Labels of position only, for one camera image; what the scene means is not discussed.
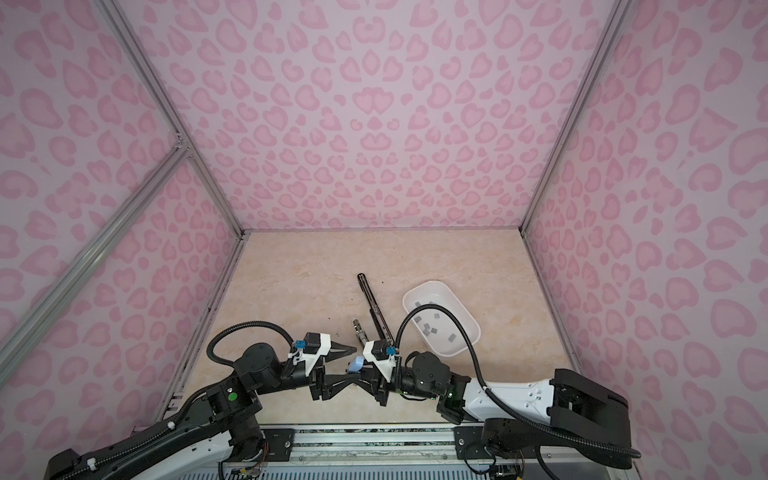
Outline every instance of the metal rod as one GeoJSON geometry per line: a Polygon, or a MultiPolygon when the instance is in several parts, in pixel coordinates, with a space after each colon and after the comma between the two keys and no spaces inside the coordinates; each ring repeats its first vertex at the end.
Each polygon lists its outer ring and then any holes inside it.
{"type": "Polygon", "coordinates": [[[108,224],[74,259],[67,272],[51,288],[50,293],[22,317],[20,327],[0,349],[0,388],[38,345],[90,280],[93,272],[107,259],[182,161],[188,157],[189,150],[183,142],[166,155],[153,174],[125,201],[108,224]]]}
{"type": "Polygon", "coordinates": [[[554,301],[554,297],[552,296],[552,293],[549,291],[549,287],[547,286],[547,283],[544,281],[544,277],[541,275],[541,268],[539,267],[538,261],[536,260],[536,256],[533,254],[531,245],[528,242],[528,236],[522,235],[522,238],[523,238],[523,245],[525,245],[525,251],[528,252],[528,258],[531,260],[533,271],[536,273],[536,280],[538,280],[538,286],[541,289],[541,293],[544,295],[544,300],[547,303],[547,307],[549,308],[549,313],[552,316],[552,321],[554,322],[554,329],[558,332],[558,336],[560,337],[560,343],[563,346],[565,355],[568,357],[568,361],[571,364],[571,368],[580,374],[584,374],[584,367],[581,366],[581,362],[576,356],[576,349],[574,348],[573,343],[571,343],[571,338],[567,334],[567,330],[565,329],[565,322],[563,322],[563,317],[560,315],[560,312],[558,312],[557,303],[554,301]]]}
{"type": "MultiPolygon", "coordinates": [[[[448,422],[433,423],[260,423],[262,427],[270,429],[296,429],[301,432],[345,432],[347,430],[375,430],[376,432],[388,432],[389,430],[449,430],[453,431],[456,425],[448,422]]],[[[462,427],[482,427],[483,422],[464,422],[462,427]]]]}
{"type": "Polygon", "coordinates": [[[235,244],[232,246],[232,251],[227,258],[227,264],[219,275],[219,279],[214,286],[208,304],[200,316],[200,321],[192,332],[190,342],[184,349],[184,353],[174,371],[172,380],[168,383],[168,387],[163,395],[163,401],[160,402],[155,411],[154,419],[152,420],[153,423],[163,419],[174,393],[184,391],[184,387],[194,369],[197,358],[203,350],[203,342],[208,336],[211,326],[214,324],[221,301],[223,300],[224,294],[227,292],[227,287],[237,269],[237,263],[243,254],[243,248],[245,247],[246,242],[247,237],[240,238],[239,240],[236,240],[235,244]]]}
{"type": "Polygon", "coordinates": [[[611,13],[608,15],[600,40],[598,41],[598,46],[595,48],[592,58],[589,61],[586,73],[584,74],[584,79],[581,81],[574,102],[571,104],[571,109],[565,117],[563,128],[560,130],[560,133],[555,140],[554,148],[552,148],[552,153],[547,161],[547,166],[536,185],[531,204],[528,206],[528,209],[523,216],[523,221],[520,226],[521,232],[528,231],[536,212],[541,207],[544,193],[549,188],[549,180],[554,169],[560,164],[563,158],[565,147],[568,145],[573,133],[576,131],[579,119],[587,109],[589,98],[592,96],[594,89],[598,86],[600,77],[607,67],[608,60],[613,54],[616,44],[621,39],[621,33],[629,23],[631,12],[636,4],[637,0],[617,0],[614,3],[611,13]]]}
{"type": "Polygon", "coordinates": [[[386,320],[384,320],[384,315],[382,315],[379,304],[376,303],[376,298],[373,296],[373,291],[371,291],[371,287],[368,285],[366,275],[364,273],[358,273],[357,281],[360,284],[362,292],[366,296],[366,300],[368,300],[368,305],[371,307],[369,311],[371,313],[371,318],[373,319],[373,325],[376,327],[376,332],[379,333],[379,338],[386,340],[390,346],[394,345],[395,339],[392,338],[392,332],[389,331],[389,326],[387,326],[386,320]]]}
{"type": "Polygon", "coordinates": [[[184,125],[173,101],[170,99],[170,95],[165,91],[160,75],[157,74],[149,61],[144,48],[141,46],[141,42],[136,36],[136,32],[134,32],[131,23],[125,16],[122,7],[117,0],[95,0],[95,3],[101,10],[101,14],[109,24],[115,38],[122,46],[128,60],[130,60],[131,64],[134,66],[139,78],[147,87],[149,95],[157,104],[157,109],[162,114],[163,119],[179,140],[186,141],[189,144],[190,149],[192,150],[192,166],[203,181],[203,185],[208,191],[208,194],[227,220],[230,228],[232,228],[236,235],[242,236],[243,227],[240,225],[237,215],[235,215],[234,210],[232,210],[232,207],[227,201],[227,197],[221,191],[219,184],[214,180],[213,175],[211,175],[208,170],[208,167],[203,160],[203,155],[200,153],[200,150],[194,143],[194,139],[184,125]]]}

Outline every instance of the black tool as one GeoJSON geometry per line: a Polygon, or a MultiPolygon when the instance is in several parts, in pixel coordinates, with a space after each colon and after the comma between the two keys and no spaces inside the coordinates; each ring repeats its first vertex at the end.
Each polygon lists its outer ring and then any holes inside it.
{"type": "Polygon", "coordinates": [[[389,331],[389,327],[386,324],[386,320],[384,320],[384,315],[382,315],[382,311],[379,308],[379,304],[376,303],[376,298],[373,296],[371,287],[368,285],[368,280],[366,279],[366,275],[364,273],[358,273],[357,281],[360,283],[360,288],[362,289],[362,292],[366,295],[366,300],[368,300],[368,305],[371,307],[370,308],[371,318],[373,319],[373,325],[376,327],[376,332],[379,333],[379,338],[382,340],[385,340],[388,346],[394,345],[395,339],[392,337],[392,332],[389,331]]]}

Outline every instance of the metal rail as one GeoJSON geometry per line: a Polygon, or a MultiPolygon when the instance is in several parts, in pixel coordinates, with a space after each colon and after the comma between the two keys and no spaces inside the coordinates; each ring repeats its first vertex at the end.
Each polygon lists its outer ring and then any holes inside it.
{"type": "Polygon", "coordinates": [[[162,402],[160,402],[157,407],[152,423],[159,422],[167,415],[175,413],[176,409],[169,409],[171,401],[175,396],[178,400],[181,400],[183,397],[182,392],[184,391],[184,387],[194,369],[197,358],[203,351],[203,342],[208,336],[211,326],[214,324],[214,319],[221,306],[221,301],[224,298],[224,294],[227,292],[227,287],[232,280],[232,276],[237,268],[237,262],[243,254],[243,248],[247,241],[247,235],[239,240],[235,239],[235,244],[232,246],[232,252],[227,259],[227,265],[224,267],[224,270],[222,270],[219,280],[217,280],[216,285],[211,292],[210,299],[203,311],[202,318],[195,327],[190,342],[184,349],[184,354],[181,356],[181,360],[176,367],[174,376],[168,384],[162,402]]]}
{"type": "Polygon", "coordinates": [[[560,337],[560,343],[563,346],[565,355],[568,357],[568,362],[571,364],[571,368],[575,372],[584,375],[584,367],[581,365],[578,356],[576,356],[576,349],[574,348],[573,342],[571,342],[571,337],[568,336],[568,331],[565,329],[565,322],[563,321],[563,317],[560,315],[560,312],[558,312],[557,303],[554,301],[552,292],[549,291],[549,287],[547,287],[547,284],[541,275],[541,268],[538,265],[536,256],[533,254],[531,245],[528,242],[528,237],[523,235],[522,238],[523,245],[525,245],[525,251],[528,253],[528,258],[531,260],[531,266],[533,267],[534,273],[536,273],[538,286],[541,289],[541,293],[544,295],[547,308],[549,308],[549,314],[551,315],[552,321],[554,322],[554,330],[560,337]]]}
{"type": "Polygon", "coordinates": [[[148,179],[136,190],[96,237],[74,259],[67,272],[56,282],[45,298],[22,317],[8,342],[0,349],[0,388],[38,345],[61,313],[67,308],[96,269],[120,243],[136,219],[162,190],[189,150],[180,142],[148,179]]]}
{"type": "Polygon", "coordinates": [[[571,140],[573,133],[576,131],[579,119],[587,109],[589,98],[592,96],[592,92],[598,86],[600,78],[607,67],[608,60],[616,48],[621,34],[626,28],[631,18],[634,6],[637,4],[637,0],[617,0],[611,13],[608,15],[608,20],[603,28],[602,35],[598,40],[598,47],[594,50],[592,57],[587,66],[587,71],[584,74],[584,79],[581,81],[579,88],[576,92],[576,97],[571,109],[568,111],[568,115],[565,117],[563,128],[560,130],[557,139],[552,148],[552,154],[547,160],[547,166],[544,169],[544,173],[536,184],[531,204],[525,211],[522,224],[520,225],[521,232],[528,232],[528,229],[533,222],[533,219],[541,207],[541,202],[544,199],[544,194],[549,188],[550,179],[554,173],[554,169],[560,164],[563,154],[565,153],[565,147],[571,140]]]}
{"type": "Polygon", "coordinates": [[[157,104],[157,109],[163,116],[170,129],[176,133],[180,141],[186,141],[192,150],[192,166],[197,175],[203,181],[205,189],[213,199],[217,208],[227,219],[230,228],[238,237],[243,235],[243,227],[237,219],[232,207],[227,202],[227,197],[221,191],[219,184],[214,180],[208,167],[206,166],[203,155],[194,143],[184,122],[181,120],[179,112],[176,110],[170,95],[165,91],[160,75],[157,74],[154,67],[147,58],[144,48],[141,46],[136,32],[134,32],[131,23],[128,21],[122,7],[117,0],[94,0],[96,6],[101,10],[101,14],[110,26],[115,38],[122,46],[128,59],[134,66],[136,73],[147,87],[149,95],[157,104]]]}

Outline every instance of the blue object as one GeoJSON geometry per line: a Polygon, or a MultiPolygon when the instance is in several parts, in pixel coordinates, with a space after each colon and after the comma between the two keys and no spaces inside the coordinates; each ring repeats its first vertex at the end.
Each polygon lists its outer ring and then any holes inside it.
{"type": "Polygon", "coordinates": [[[360,355],[356,356],[355,359],[349,364],[349,368],[346,371],[348,373],[359,372],[362,369],[363,362],[365,361],[366,359],[362,358],[360,355]]]}

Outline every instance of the white plastic tray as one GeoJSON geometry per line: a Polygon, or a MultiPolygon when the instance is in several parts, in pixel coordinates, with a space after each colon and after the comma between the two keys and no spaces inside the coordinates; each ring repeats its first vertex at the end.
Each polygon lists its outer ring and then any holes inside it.
{"type": "MultiPolygon", "coordinates": [[[[417,306],[427,303],[436,303],[450,310],[462,324],[472,345],[480,340],[480,325],[448,285],[430,280],[410,290],[402,298],[402,307],[409,313],[417,306]]],[[[467,349],[462,334],[444,313],[437,310],[424,310],[414,316],[411,321],[434,353],[442,357],[450,357],[467,349]]]]}

